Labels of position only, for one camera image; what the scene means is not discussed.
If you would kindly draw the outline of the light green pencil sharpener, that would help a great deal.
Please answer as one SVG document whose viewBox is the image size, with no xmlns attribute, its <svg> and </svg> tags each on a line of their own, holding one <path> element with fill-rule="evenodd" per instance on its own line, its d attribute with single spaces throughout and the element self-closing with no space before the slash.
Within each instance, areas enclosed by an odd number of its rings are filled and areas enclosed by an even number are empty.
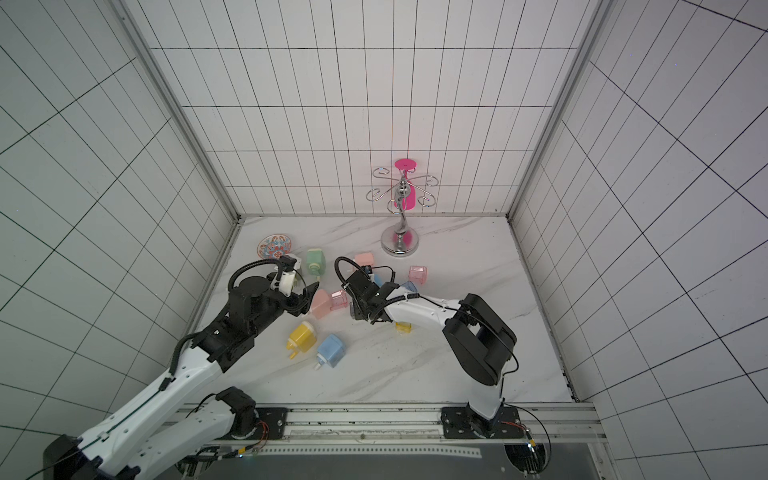
<svg viewBox="0 0 768 480">
<path fill-rule="evenodd" d="M 306 252 L 306 266 L 309 274 L 321 278 L 326 271 L 326 258 L 321 248 L 311 248 Z"/>
</svg>

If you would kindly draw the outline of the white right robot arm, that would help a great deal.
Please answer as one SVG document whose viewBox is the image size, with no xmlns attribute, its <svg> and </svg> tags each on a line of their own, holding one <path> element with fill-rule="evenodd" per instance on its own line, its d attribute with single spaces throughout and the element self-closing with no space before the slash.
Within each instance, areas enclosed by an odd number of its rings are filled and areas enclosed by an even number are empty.
<svg viewBox="0 0 768 480">
<path fill-rule="evenodd" d="M 390 280 L 377 284 L 371 267 L 355 266 L 347 275 L 335 270 L 342 289 L 351 298 L 351 315 L 368 323 L 406 323 L 438 330 L 462 370 L 473 380 L 467 408 L 476 418 L 491 423 L 502 408 L 505 368 L 516 361 L 516 334 L 476 294 L 460 300 L 432 298 Z"/>
</svg>

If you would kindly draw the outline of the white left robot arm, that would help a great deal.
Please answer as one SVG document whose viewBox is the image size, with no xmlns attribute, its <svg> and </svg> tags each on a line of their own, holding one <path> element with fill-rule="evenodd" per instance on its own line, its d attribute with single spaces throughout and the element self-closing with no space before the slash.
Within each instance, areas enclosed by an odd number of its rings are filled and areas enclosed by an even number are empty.
<svg viewBox="0 0 768 480">
<path fill-rule="evenodd" d="M 237 387 L 214 394 L 174 425 L 164 424 L 233 367 L 280 316 L 309 312 L 318 283 L 295 293 L 276 277 L 230 279 L 222 310 L 204 329 L 177 343 L 167 372 L 96 426 L 55 439 L 44 450 L 41 477 L 150 479 L 213 440 L 268 435 L 255 400 Z"/>
</svg>

